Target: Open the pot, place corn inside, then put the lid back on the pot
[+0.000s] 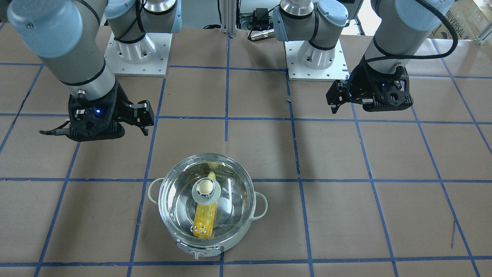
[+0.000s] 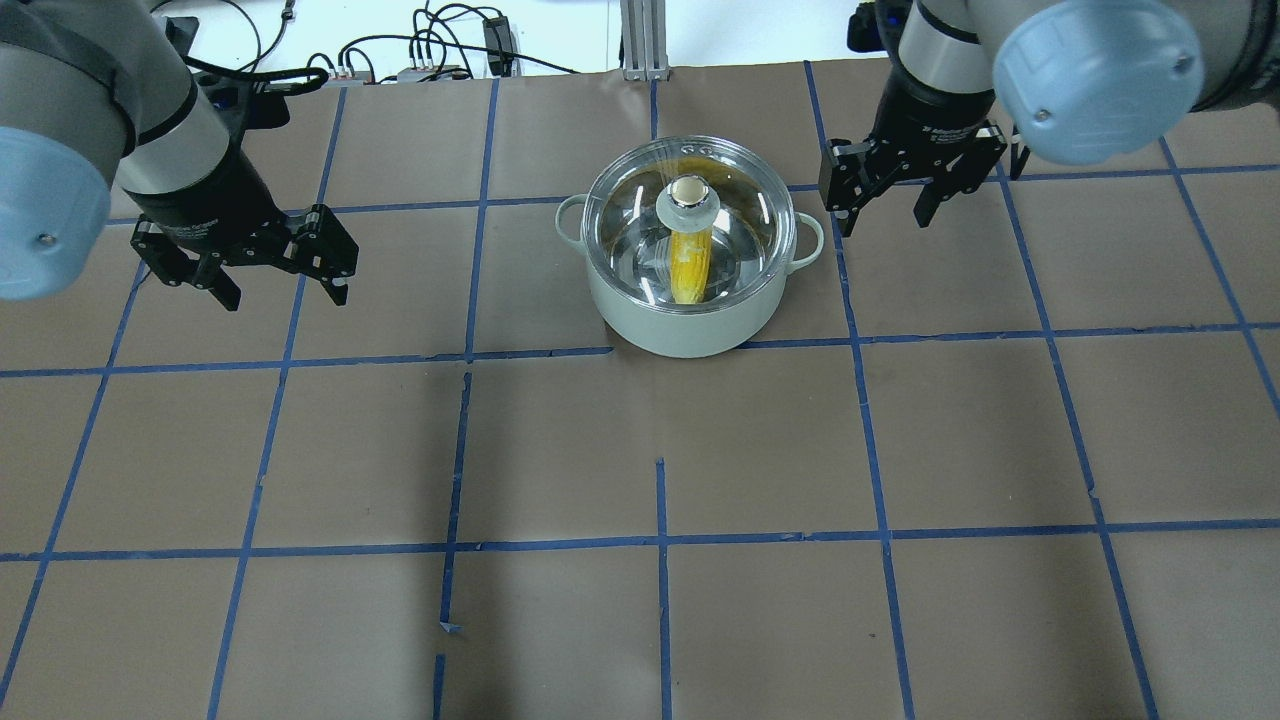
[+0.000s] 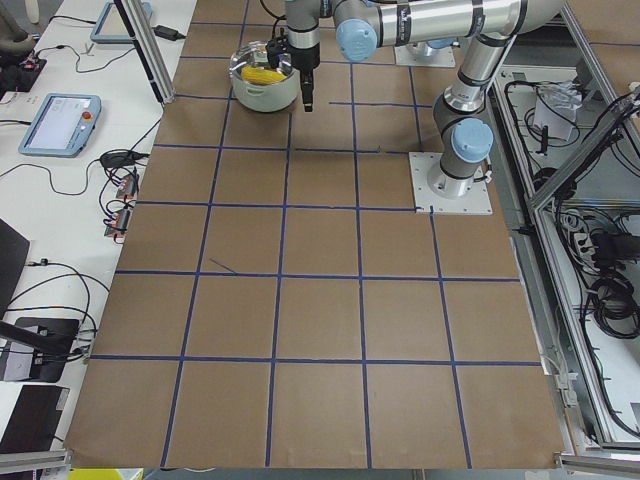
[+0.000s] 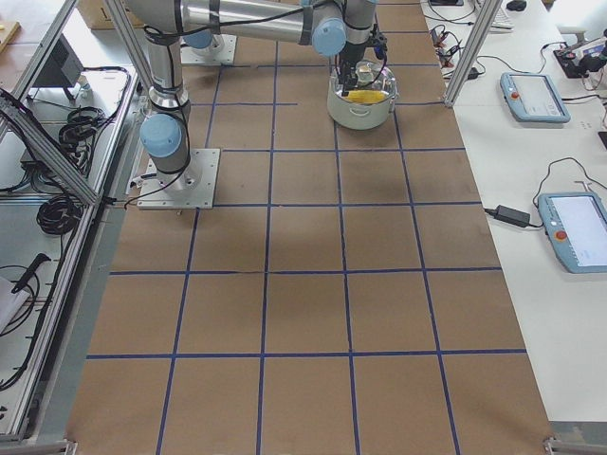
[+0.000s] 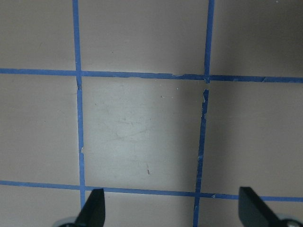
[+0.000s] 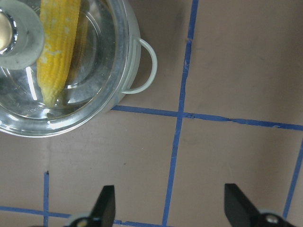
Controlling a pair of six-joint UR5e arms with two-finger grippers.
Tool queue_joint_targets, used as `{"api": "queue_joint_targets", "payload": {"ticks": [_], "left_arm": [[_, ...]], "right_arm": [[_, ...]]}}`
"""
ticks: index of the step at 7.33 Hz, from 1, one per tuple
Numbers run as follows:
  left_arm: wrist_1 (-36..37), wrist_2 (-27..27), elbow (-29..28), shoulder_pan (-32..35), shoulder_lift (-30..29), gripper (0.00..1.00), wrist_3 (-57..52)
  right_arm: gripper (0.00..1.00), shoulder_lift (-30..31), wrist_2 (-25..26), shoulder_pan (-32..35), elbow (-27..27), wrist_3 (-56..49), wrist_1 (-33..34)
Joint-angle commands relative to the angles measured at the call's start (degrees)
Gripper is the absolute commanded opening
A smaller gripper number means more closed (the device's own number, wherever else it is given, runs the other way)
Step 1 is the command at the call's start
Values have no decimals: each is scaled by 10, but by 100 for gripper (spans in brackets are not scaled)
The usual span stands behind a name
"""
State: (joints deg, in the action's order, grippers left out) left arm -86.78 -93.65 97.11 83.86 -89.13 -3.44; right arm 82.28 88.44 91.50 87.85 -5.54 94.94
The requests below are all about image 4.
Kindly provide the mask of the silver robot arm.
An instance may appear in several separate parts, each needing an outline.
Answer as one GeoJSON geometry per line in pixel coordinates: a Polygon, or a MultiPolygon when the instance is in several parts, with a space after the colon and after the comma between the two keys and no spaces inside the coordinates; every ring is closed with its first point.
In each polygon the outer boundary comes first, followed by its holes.
{"type": "Polygon", "coordinates": [[[152,75],[154,114],[184,119],[189,95],[182,78],[180,44],[227,33],[237,37],[312,46],[338,60],[338,80],[346,90],[358,85],[356,73],[367,49],[387,58],[374,1],[130,1],[143,23],[152,75]]]}

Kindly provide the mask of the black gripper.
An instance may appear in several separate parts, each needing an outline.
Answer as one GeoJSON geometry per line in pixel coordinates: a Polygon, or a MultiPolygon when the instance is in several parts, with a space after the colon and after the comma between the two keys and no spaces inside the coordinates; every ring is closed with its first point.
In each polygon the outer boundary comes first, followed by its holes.
{"type": "Polygon", "coordinates": [[[342,85],[341,95],[345,98],[357,87],[357,64],[363,59],[366,44],[347,42],[339,54],[339,82],[342,85]]]}

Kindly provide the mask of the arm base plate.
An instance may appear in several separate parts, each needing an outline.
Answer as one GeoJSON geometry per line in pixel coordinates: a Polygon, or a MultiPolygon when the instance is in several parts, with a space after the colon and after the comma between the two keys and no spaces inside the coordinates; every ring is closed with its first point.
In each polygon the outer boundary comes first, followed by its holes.
{"type": "Polygon", "coordinates": [[[237,38],[233,35],[191,35],[181,44],[181,62],[189,66],[233,65],[237,38]]]}
{"type": "Polygon", "coordinates": [[[191,163],[171,185],[173,176],[156,171],[148,159],[147,173],[155,176],[141,184],[143,196],[136,201],[139,209],[211,209],[220,161],[219,149],[191,149],[191,163]]]}

